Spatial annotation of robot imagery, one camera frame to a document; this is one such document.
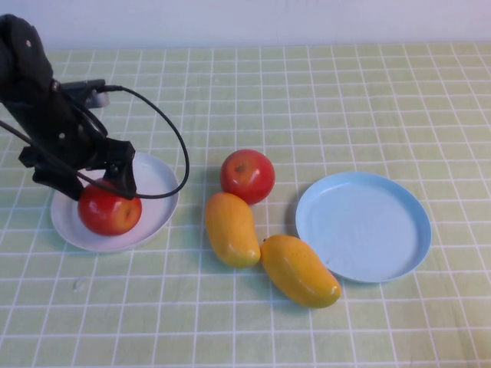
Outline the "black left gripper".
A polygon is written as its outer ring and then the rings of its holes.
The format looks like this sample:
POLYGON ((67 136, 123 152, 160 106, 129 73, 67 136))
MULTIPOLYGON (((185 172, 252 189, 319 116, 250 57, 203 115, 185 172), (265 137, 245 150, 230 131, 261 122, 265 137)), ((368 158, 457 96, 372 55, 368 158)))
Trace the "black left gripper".
MULTIPOLYGON (((90 111, 106 91, 103 79, 65 84, 52 80, 44 88, 18 82, 1 87, 1 103, 34 143, 74 169, 105 169, 104 181, 120 196, 133 199, 135 149, 128 141, 108 137, 90 111)), ((76 176, 52 169, 35 168, 32 180, 73 200, 79 200, 84 190, 76 176)))

